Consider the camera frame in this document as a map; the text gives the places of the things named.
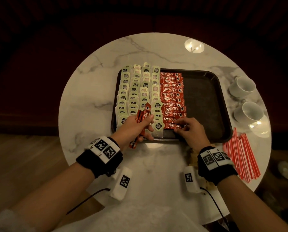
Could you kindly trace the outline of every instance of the brown tray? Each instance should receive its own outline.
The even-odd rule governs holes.
[[[161,72],[181,73],[184,78],[184,99],[187,117],[195,117],[203,126],[211,143],[224,143],[232,137],[232,127],[223,99],[219,79],[209,71],[181,70],[161,68]],[[118,73],[113,114],[112,132],[116,131],[116,95],[119,89],[121,70]],[[168,141],[184,141],[173,132],[164,130],[163,138],[155,138],[153,143]]]

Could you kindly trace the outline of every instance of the round marble table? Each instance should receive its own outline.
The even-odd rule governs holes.
[[[161,68],[207,70],[219,78],[232,127],[247,133],[261,177],[247,186],[255,190],[268,166],[271,129],[268,114],[258,91],[246,99],[259,104],[266,115],[258,128],[237,123],[232,116],[238,103],[228,94],[235,76],[247,76],[232,60],[206,45],[202,53],[186,50],[187,37],[166,33],[142,33],[112,41],[89,55],[74,71],[63,91],[59,107],[59,135],[69,165],[95,138],[111,135],[111,116],[119,70],[126,64],[150,62]],[[208,194],[186,191],[182,171],[186,166],[184,144],[139,144],[127,150],[120,166],[133,170],[124,201],[154,203],[182,210],[192,221],[206,224],[221,218]],[[97,178],[87,189],[94,193],[105,188],[110,178]],[[211,191],[223,215],[229,211],[218,190]],[[115,203],[106,192],[95,196],[103,205]]]

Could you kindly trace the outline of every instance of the black cable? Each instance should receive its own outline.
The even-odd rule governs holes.
[[[206,192],[208,192],[208,190],[205,189],[205,188],[203,188],[203,187],[200,187],[200,189],[201,189],[201,190],[205,190]],[[210,197],[211,197],[212,200],[214,201],[214,203],[215,203],[217,209],[219,210],[219,213],[221,214],[222,219],[224,220],[224,222],[227,224],[227,226],[228,226],[228,228],[229,228],[228,221],[226,220],[226,218],[225,218],[225,217],[223,216],[223,214],[221,213],[221,210],[219,209],[217,203],[215,202],[215,199],[213,198],[213,196],[211,195],[210,192],[208,192],[208,194],[210,195]]]
[[[91,197],[95,196],[97,193],[101,192],[101,191],[110,191],[111,189],[109,188],[104,188],[104,189],[101,189],[95,193],[93,193],[91,196],[89,196],[87,199],[85,199],[83,202],[79,203],[77,206],[75,206],[74,208],[72,208],[70,211],[67,212],[67,215],[71,212],[73,212],[75,209],[77,209],[79,206],[81,206],[83,203],[85,203],[88,199],[90,199]]]

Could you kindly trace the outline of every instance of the forearm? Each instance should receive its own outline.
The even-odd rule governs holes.
[[[288,232],[288,225],[237,176],[225,178],[217,188],[241,232]]]
[[[32,192],[12,210],[37,231],[49,231],[74,206],[95,179],[90,169],[77,162]]]

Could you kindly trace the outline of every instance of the white teacup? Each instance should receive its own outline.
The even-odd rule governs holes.
[[[262,108],[254,102],[245,102],[234,110],[235,119],[243,124],[251,124],[263,117]]]
[[[243,98],[256,89],[256,84],[252,79],[245,76],[238,76],[229,86],[229,92],[238,98]]]

